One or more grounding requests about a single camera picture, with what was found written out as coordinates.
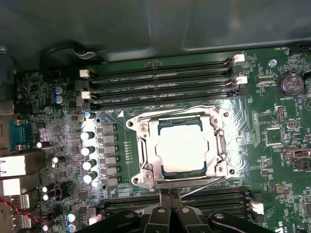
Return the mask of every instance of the blue serial port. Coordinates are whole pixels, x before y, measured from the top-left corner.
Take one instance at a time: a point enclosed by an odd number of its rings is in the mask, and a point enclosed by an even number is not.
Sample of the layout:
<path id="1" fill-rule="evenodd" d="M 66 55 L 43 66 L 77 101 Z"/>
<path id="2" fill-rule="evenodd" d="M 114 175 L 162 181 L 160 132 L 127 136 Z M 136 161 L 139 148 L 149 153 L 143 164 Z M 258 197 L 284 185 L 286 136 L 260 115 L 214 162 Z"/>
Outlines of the blue serial port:
<path id="1" fill-rule="evenodd" d="M 32 134 L 28 120 L 9 120 L 10 151 L 29 150 Z"/>

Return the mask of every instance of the motherboard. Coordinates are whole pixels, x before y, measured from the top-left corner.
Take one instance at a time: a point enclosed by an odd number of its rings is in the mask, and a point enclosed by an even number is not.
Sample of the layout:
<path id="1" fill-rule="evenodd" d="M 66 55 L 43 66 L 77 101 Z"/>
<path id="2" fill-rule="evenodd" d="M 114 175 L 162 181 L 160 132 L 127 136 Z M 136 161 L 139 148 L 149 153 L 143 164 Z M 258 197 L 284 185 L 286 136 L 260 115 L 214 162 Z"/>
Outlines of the motherboard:
<path id="1" fill-rule="evenodd" d="M 176 188 L 205 216 L 311 232 L 310 65 L 311 52 L 280 47 L 16 74 L 2 142 L 43 153 L 36 205 L 49 219 L 21 228 L 75 232 Z"/>

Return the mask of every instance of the white connector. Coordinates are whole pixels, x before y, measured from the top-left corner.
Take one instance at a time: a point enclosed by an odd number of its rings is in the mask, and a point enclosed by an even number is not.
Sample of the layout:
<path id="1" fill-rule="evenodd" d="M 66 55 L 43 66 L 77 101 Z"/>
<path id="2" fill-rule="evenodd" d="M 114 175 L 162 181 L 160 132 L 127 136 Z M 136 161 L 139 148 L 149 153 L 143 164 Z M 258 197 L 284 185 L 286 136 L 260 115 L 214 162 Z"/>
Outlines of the white connector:
<path id="1" fill-rule="evenodd" d="M 244 54 L 237 54 L 233 57 L 233 63 L 237 62 L 245 62 L 245 55 Z"/>
<path id="2" fill-rule="evenodd" d="M 79 73 L 80 73 L 80 77 L 81 78 L 89 78 L 89 70 L 88 69 L 81 69 L 79 70 Z"/>
<path id="3" fill-rule="evenodd" d="M 238 76 L 236 81 L 237 85 L 247 84 L 247 76 Z"/>
<path id="4" fill-rule="evenodd" d="M 92 98 L 92 94 L 91 94 L 90 91 L 82 91 L 82 92 L 81 92 L 81 98 L 82 98 L 83 100 L 89 100 L 89 99 Z"/>
<path id="5" fill-rule="evenodd" d="M 255 213 L 264 215 L 263 203 L 251 201 L 251 208 Z"/>
<path id="6" fill-rule="evenodd" d="M 99 222 L 100 220 L 102 220 L 102 215 L 97 215 L 97 216 L 95 216 L 95 217 L 91 217 L 89 220 L 88 220 L 88 224 L 89 225 L 92 225 L 92 224 L 94 224 L 94 223 L 97 223 L 97 222 Z"/>

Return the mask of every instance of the capacitor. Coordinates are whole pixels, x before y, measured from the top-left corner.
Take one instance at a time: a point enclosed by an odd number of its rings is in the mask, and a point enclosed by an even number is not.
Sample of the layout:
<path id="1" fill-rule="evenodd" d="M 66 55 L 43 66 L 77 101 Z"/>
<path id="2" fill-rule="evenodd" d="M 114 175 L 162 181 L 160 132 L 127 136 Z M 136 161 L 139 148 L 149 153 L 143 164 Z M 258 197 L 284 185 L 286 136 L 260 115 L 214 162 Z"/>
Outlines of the capacitor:
<path id="1" fill-rule="evenodd" d="M 73 222 L 75 221 L 76 219 L 78 219 L 78 212 L 75 211 L 75 210 L 72 210 L 68 215 L 67 215 L 67 221 L 68 222 Z"/>
<path id="2" fill-rule="evenodd" d="M 92 171 L 83 177 L 85 183 L 91 183 L 97 177 L 97 172 Z"/>
<path id="3" fill-rule="evenodd" d="M 85 140 L 89 140 L 95 137 L 95 133 L 92 131 L 88 131 L 88 132 L 82 132 L 80 134 L 81 140 L 85 141 Z"/>
<path id="4" fill-rule="evenodd" d="M 66 160 L 66 156 L 63 156 L 63 155 L 52 158 L 52 162 L 55 164 L 64 162 L 65 160 Z"/>
<path id="5" fill-rule="evenodd" d="M 95 147 L 90 146 L 90 147 L 84 147 L 81 149 L 81 154 L 83 156 L 88 156 L 89 154 L 92 154 L 95 151 Z"/>
<path id="6" fill-rule="evenodd" d="M 83 114 L 84 118 L 85 119 L 94 119 L 96 117 L 96 114 L 95 113 L 91 113 L 91 112 L 85 112 Z"/>
<path id="7" fill-rule="evenodd" d="M 56 95 L 64 95 L 65 92 L 66 92 L 66 91 L 65 91 L 61 86 L 56 86 L 56 87 L 54 88 L 54 93 L 55 93 Z"/>
<path id="8" fill-rule="evenodd" d="M 50 106 L 47 106 L 47 107 L 44 108 L 44 112 L 46 114 L 51 114 L 53 112 L 53 109 Z"/>
<path id="9" fill-rule="evenodd" d="M 43 148 L 48 148 L 51 146 L 50 142 L 38 142 L 37 143 L 37 148 L 43 149 Z"/>
<path id="10" fill-rule="evenodd" d="M 74 233 L 76 232 L 76 230 L 78 229 L 79 227 L 79 222 L 78 221 L 73 221 L 72 223 L 70 223 L 68 226 L 67 226 L 67 231 L 69 233 Z"/>
<path id="11" fill-rule="evenodd" d="M 45 223 L 43 226 L 42 226 L 42 230 L 44 232 L 47 232 L 49 229 L 52 228 L 52 226 L 54 226 L 56 224 L 56 220 L 53 219 L 51 221 L 49 221 L 48 223 Z"/>
<path id="12" fill-rule="evenodd" d="M 94 167 L 96 164 L 97 164 L 97 162 L 96 162 L 95 159 L 90 159 L 90 160 L 87 160 L 86 162 L 84 162 L 84 163 L 82 164 L 82 167 L 83 167 L 84 170 L 89 171 L 89 170 L 91 170 L 91 168 Z"/>
<path id="13" fill-rule="evenodd" d="M 62 97 L 62 96 L 56 96 L 55 97 L 55 103 L 58 103 L 60 105 L 64 105 L 67 102 L 66 97 Z"/>
<path id="14" fill-rule="evenodd" d="M 26 96 L 25 94 L 21 94 L 21 93 L 20 93 L 20 94 L 17 95 L 17 99 L 18 99 L 18 100 L 26 100 L 26 99 L 27 99 L 27 96 Z"/>
<path id="15" fill-rule="evenodd" d="M 27 88 L 24 86 L 19 86 L 19 87 L 17 87 L 16 91 L 19 93 L 25 94 L 25 93 L 27 93 Z"/>
<path id="16" fill-rule="evenodd" d="M 44 192 L 44 193 L 51 192 L 52 190 L 54 190 L 54 186 L 55 186 L 55 183 L 51 183 L 51 184 L 48 184 L 46 186 L 43 186 L 42 192 Z"/>
<path id="17" fill-rule="evenodd" d="M 50 200 L 55 197 L 55 191 L 48 192 L 43 195 L 43 200 Z"/>

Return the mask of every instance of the cpu socket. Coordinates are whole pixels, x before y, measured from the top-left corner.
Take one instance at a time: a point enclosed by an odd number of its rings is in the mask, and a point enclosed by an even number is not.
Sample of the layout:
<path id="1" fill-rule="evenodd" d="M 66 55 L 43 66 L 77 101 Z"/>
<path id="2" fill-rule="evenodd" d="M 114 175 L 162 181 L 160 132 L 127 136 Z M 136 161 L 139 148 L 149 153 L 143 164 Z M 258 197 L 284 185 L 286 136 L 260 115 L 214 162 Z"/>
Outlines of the cpu socket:
<path id="1" fill-rule="evenodd" d="M 127 121 L 136 131 L 140 172 L 132 184 L 150 190 L 212 185 L 236 173 L 227 164 L 223 120 L 229 112 L 194 106 L 146 112 Z"/>

